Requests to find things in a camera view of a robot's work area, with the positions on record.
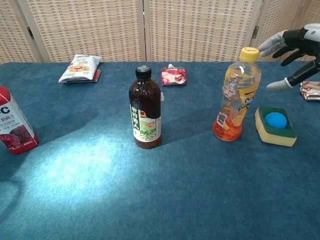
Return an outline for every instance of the plastic bottle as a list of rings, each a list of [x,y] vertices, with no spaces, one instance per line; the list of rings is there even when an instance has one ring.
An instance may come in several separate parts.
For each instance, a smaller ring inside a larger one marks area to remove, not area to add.
[[[226,71],[222,107],[213,123],[213,132],[221,140],[234,141],[242,132],[244,117],[260,84],[261,70],[255,64],[258,55],[256,48],[244,47],[240,61]]]
[[[135,143],[151,149],[161,143],[161,91],[146,65],[135,69],[136,80],[129,88]]]
[[[38,137],[9,90],[0,85],[0,140],[13,154],[38,145]]]

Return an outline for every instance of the sponge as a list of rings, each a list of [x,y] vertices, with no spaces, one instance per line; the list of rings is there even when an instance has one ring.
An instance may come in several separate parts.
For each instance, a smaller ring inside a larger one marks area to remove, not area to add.
[[[275,128],[270,126],[265,116],[269,113],[281,113],[287,120],[287,125],[283,129]],[[292,123],[288,118],[286,110],[283,108],[260,106],[255,112],[255,127],[259,133],[261,140],[265,143],[276,144],[281,146],[292,147],[296,140],[297,134],[293,129]]]

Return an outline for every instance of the robotic hand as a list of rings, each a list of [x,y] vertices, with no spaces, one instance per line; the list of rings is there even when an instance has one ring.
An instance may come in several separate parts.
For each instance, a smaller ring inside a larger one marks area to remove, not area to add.
[[[315,60],[304,65],[292,76],[267,86],[269,90],[292,88],[320,71],[320,23],[311,23],[301,29],[278,32],[262,43],[258,49],[261,56],[268,56],[275,52],[272,55],[273,58],[296,50],[281,63],[281,66],[286,66],[305,55],[315,57]]]

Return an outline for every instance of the red juice carton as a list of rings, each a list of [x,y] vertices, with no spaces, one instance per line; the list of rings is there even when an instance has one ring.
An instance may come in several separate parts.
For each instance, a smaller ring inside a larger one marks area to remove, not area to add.
[[[12,154],[38,146],[38,136],[9,90],[0,85],[0,140]]]
[[[187,84],[187,73],[183,67],[174,67],[169,64],[161,70],[162,86]]]

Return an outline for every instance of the snack wrapper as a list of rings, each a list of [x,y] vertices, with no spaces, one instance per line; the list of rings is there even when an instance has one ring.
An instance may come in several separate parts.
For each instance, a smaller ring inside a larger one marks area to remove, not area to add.
[[[174,67],[169,64],[161,70],[162,86],[187,84],[187,73],[183,67]]]
[[[72,62],[59,79],[59,83],[94,82],[94,75],[101,61],[99,56],[74,55]]]
[[[303,81],[300,92],[306,101],[320,101],[320,81]]]

